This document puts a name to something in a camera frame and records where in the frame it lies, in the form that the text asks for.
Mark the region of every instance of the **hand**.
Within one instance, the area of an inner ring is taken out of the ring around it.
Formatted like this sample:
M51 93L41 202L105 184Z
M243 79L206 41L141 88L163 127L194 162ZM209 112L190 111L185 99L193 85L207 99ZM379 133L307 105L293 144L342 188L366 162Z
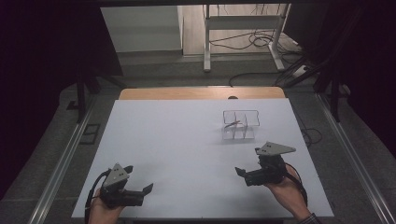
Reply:
M293 168L286 165L286 169L289 174L299 179ZM284 177L279 184L266 184L264 186L271 190L276 200L290 211L298 221L302 221L311 216L311 212L305 205L303 195L292 180Z
M95 192L95 198L91 203L90 224L115 224L120 216L123 206L110 209L99 198L100 189Z

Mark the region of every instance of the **metal rail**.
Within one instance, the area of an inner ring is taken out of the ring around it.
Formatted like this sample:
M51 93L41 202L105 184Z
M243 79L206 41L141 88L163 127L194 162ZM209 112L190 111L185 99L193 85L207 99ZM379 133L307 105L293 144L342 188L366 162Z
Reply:
M382 196L378 186L375 184L373 179L368 174L367 170L364 168L359 155L356 153L355 148L349 141L347 134L345 133L341 123L336 122L332 113L330 112L329 103L325 96L322 94L317 94L317 97L320 101L320 105L327 117L327 120L330 122L332 129L339 142L341 143L346 157L349 159L349 162L352 165L353 170L355 171L359 181L361 182L364 190L367 193L376 213L378 214L379 219L381 219L384 224L394 224L396 223L393 214L390 212L388 203L385 201L384 196Z
M67 171L67 168L70 164L70 161L73 158L74 152L78 146L79 139L81 138L85 126L88 123L88 120L91 117L93 106L96 102L96 95L90 96L88 100L88 110L85 114L85 117L82 121L76 126L76 129L73 131L73 135L67 143L66 148L64 149L64 153L58 161L55 169L52 172L52 175L49 178L49 182L47 186L44 188L44 191L38 200L37 205L35 206L35 210L33 211L29 224L41 224L46 219L47 213L50 210L53 200L55 199L55 195L58 192L59 187L61 186L62 180L64 179L64 175Z

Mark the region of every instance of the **wooden strip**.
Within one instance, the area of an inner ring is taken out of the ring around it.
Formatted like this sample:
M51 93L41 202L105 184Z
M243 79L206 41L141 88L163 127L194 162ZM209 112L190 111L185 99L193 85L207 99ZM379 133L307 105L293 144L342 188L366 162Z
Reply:
M152 88L125 89L120 100L204 100L285 98L279 87L191 87L191 88Z

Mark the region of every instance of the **white tabletop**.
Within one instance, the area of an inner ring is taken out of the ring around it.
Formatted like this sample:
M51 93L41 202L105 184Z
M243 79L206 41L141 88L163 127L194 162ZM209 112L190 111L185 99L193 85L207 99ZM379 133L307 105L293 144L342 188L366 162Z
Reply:
M258 110L255 138L223 140L224 110ZM143 206L121 217L292 217L269 189L247 187L234 169L260 169L254 148L266 141L297 149L282 158L300 173L310 211L333 217L288 99L116 101L72 217L84 217L94 180L116 162L134 167L126 189L154 183Z

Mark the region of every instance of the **white wall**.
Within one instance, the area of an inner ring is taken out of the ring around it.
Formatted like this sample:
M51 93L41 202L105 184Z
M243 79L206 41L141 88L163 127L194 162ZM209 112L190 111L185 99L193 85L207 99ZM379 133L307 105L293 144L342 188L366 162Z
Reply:
M116 52L181 49L177 7L103 7Z

